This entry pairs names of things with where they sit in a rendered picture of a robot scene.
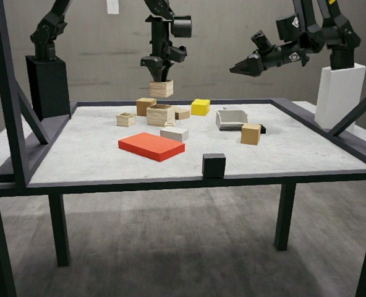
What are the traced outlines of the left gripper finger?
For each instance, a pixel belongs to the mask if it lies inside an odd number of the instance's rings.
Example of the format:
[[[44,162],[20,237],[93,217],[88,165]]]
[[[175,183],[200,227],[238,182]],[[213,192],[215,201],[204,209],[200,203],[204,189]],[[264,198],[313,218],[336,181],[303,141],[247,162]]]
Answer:
[[[148,70],[150,71],[153,79],[155,82],[161,82],[161,75],[162,75],[162,70],[165,68],[166,66],[161,66],[158,68],[153,68],[153,67],[148,67]]]
[[[166,67],[162,70],[161,82],[166,82],[166,79],[167,79],[167,76],[168,76],[168,72],[169,72],[169,68],[172,65],[174,65],[174,63],[163,64],[163,66],[166,66]]]

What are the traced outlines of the tan rectangular box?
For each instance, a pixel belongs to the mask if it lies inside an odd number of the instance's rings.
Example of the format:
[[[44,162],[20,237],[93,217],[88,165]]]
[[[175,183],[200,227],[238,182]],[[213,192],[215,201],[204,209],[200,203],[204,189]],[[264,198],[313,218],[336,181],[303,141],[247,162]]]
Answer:
[[[175,106],[175,119],[182,120],[190,118],[190,111]]]

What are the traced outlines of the tan cardboard cube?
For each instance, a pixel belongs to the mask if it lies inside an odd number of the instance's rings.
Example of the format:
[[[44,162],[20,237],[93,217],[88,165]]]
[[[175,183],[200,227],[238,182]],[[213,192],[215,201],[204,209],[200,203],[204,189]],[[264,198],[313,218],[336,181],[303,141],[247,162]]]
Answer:
[[[147,108],[156,104],[156,99],[141,98],[136,101],[137,116],[147,116]]]
[[[247,124],[242,126],[241,131],[241,144],[258,145],[260,141],[261,125]]]

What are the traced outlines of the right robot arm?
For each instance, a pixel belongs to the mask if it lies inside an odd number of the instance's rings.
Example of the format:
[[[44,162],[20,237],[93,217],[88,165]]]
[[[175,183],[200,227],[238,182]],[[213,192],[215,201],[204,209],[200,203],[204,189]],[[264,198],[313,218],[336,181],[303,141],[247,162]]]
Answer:
[[[317,0],[322,17],[322,28],[316,23],[312,0],[293,0],[295,14],[276,19],[279,39],[290,42],[281,45],[285,64],[300,61],[302,67],[310,60],[306,54],[319,53],[324,45],[332,50],[330,68],[333,70],[355,68],[354,48],[361,39],[353,31],[350,21],[342,15],[337,0]],[[260,30],[251,37],[263,55],[276,46]],[[353,48],[353,49],[351,49]]]

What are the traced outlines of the yellow rectangular block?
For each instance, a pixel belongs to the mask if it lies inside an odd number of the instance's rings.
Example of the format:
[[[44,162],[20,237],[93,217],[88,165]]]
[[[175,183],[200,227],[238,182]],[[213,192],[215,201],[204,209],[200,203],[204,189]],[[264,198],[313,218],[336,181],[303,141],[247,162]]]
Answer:
[[[206,116],[210,110],[210,100],[196,99],[191,104],[191,115]]]

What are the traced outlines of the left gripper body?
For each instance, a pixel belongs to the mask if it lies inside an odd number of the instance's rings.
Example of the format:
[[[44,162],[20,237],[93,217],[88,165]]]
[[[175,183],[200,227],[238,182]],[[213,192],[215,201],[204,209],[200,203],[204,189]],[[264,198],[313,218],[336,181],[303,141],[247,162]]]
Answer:
[[[167,58],[163,58],[163,50],[166,43],[168,43],[168,46],[170,44],[171,40],[168,38],[151,38],[150,44],[152,44],[152,54],[150,56],[145,56],[140,60],[140,66],[146,66],[146,67],[161,67],[163,64],[169,64],[171,61],[174,61],[173,59],[169,58],[167,55]],[[174,61],[175,62],[175,61]]]

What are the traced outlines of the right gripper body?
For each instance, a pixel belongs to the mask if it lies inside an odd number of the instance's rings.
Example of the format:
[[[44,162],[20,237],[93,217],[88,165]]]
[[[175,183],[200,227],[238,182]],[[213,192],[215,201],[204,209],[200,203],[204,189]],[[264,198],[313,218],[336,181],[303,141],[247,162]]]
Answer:
[[[258,52],[251,54],[249,56],[249,63],[253,77],[260,76],[263,71],[266,71],[269,68],[276,66],[281,67],[281,65],[285,64],[281,51],[281,45],[275,46],[273,50],[263,55],[259,55]]]

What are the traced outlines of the red flat rectangular slab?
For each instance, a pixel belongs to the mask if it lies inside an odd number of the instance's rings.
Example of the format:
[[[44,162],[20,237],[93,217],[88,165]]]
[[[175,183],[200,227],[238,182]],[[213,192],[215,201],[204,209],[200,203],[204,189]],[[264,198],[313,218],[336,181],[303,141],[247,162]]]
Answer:
[[[118,147],[158,162],[185,152],[185,143],[147,132],[118,140]]]

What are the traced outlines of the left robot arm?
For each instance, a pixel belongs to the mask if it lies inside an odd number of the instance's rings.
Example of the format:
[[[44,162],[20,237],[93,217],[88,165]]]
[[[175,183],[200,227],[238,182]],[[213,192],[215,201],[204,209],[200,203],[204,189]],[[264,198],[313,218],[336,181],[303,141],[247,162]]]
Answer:
[[[153,17],[151,14],[148,16],[145,22],[151,22],[151,37],[169,37],[169,22],[171,23],[171,34],[174,37],[192,37],[191,15],[175,15],[169,6],[169,0],[144,1],[153,15],[162,16],[166,19]],[[56,49],[53,41],[56,40],[58,35],[64,33],[64,28],[68,24],[64,21],[64,17],[71,2],[72,0],[56,0],[52,9],[37,25],[37,30],[30,35],[32,43],[35,44],[35,56],[32,59],[43,63],[59,60],[56,58]],[[169,46],[166,43],[163,50],[163,58],[166,59],[167,55],[175,62],[184,62],[187,56],[186,47],[180,46],[177,48],[172,45],[172,42],[170,42]]]

